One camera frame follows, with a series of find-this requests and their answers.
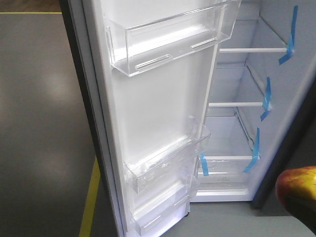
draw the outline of yellow floor line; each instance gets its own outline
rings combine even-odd
[[[28,12],[28,11],[17,11],[17,12],[0,12],[0,14],[61,14],[61,12]]]
[[[95,203],[97,200],[98,188],[100,182],[100,169],[97,159],[94,160],[91,180],[85,207],[83,211],[79,237],[89,237],[92,227]]]

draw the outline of blue tape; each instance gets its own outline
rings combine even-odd
[[[259,159],[259,146],[260,146],[260,129],[257,128],[257,135],[256,135],[256,140],[255,144],[253,145],[252,149],[252,159],[249,165],[245,168],[244,173],[249,173],[249,171],[252,169],[252,167],[257,163]]]
[[[286,48],[286,55],[284,55],[278,60],[280,65],[285,63],[287,60],[289,60],[293,55],[294,45],[295,45],[295,28],[296,28],[297,12],[298,12],[298,6],[295,6],[293,8],[291,34],[290,34],[288,45]]]
[[[269,115],[269,113],[269,110],[264,111],[263,114],[261,114],[260,116],[260,120],[263,121]]]
[[[266,88],[266,93],[265,97],[262,102],[262,107],[265,110],[263,114],[260,116],[261,121],[263,121],[268,114],[270,113],[270,110],[272,109],[271,106],[271,80],[270,77],[267,77],[267,88]]]
[[[207,167],[207,161],[205,159],[204,153],[201,153],[199,155],[199,159],[201,160],[202,170],[203,170],[203,176],[208,176],[208,167]]]

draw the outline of concrete floor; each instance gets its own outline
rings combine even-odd
[[[191,213],[162,237],[314,237],[290,216],[259,217],[247,202],[191,204]]]
[[[76,237],[95,152],[62,15],[0,32],[0,236]]]

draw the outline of transparent door shelf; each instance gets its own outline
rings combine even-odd
[[[196,195],[197,185],[198,182],[193,177],[191,185],[181,186],[157,196],[154,206],[148,203],[146,208],[132,215],[137,233],[140,236],[145,235],[152,227],[188,203]]]
[[[175,145],[137,167],[125,164],[127,182],[136,193],[156,183],[167,183],[173,179],[185,180],[188,175],[193,174],[193,170],[190,170],[192,162],[204,151],[210,132],[194,118],[190,122],[190,130]]]
[[[111,63],[131,77],[227,40],[240,2],[227,0],[129,28],[107,20]]]

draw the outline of refrigerator door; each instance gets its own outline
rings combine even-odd
[[[87,113],[104,119],[90,126],[107,140],[95,144],[120,236],[158,237],[190,211],[210,136],[203,120],[218,42],[230,38],[240,1],[69,0],[78,67],[95,72],[81,91]]]

